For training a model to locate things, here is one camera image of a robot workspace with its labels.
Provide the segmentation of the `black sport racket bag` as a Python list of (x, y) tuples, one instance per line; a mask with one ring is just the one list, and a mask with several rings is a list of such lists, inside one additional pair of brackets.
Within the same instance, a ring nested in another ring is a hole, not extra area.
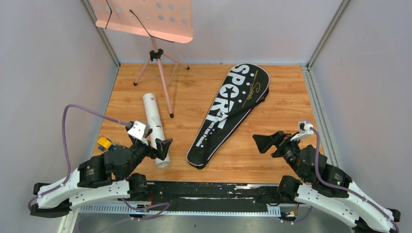
[(230, 69), (186, 154), (186, 161), (203, 169), (251, 111), (264, 102), (270, 86), (269, 73), (243, 63)]

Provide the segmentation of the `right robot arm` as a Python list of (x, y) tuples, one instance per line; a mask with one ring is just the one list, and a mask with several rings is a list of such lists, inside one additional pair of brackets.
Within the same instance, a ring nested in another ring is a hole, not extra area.
[(345, 223), (356, 233), (398, 233), (400, 211), (385, 208), (365, 194), (342, 169), (329, 164), (315, 147), (299, 147), (306, 136), (319, 136), (313, 127), (295, 134), (278, 131), (272, 135), (253, 135), (260, 153), (272, 146), (273, 158), (283, 158), (298, 176), (284, 175), (277, 188), (282, 202), (310, 205)]

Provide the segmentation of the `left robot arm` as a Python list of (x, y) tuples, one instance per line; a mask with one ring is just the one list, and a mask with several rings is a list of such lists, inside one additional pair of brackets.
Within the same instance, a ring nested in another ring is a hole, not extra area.
[(131, 139), (130, 147), (117, 146), (79, 165), (67, 179), (55, 183), (36, 183), (32, 216), (57, 218), (68, 215), (89, 203), (112, 199), (144, 200), (149, 188), (145, 175), (135, 173), (136, 167), (149, 157), (164, 160), (173, 139), (150, 142)]

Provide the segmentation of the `white shuttlecock tube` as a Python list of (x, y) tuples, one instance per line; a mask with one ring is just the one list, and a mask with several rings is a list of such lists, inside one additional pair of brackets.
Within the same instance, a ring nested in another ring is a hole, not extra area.
[(165, 140), (165, 135), (156, 102), (156, 97), (153, 93), (146, 93), (145, 95), (143, 95), (142, 99), (145, 108), (147, 123), (153, 130), (153, 132), (150, 134), (151, 143), (152, 146), (156, 148), (156, 139)]

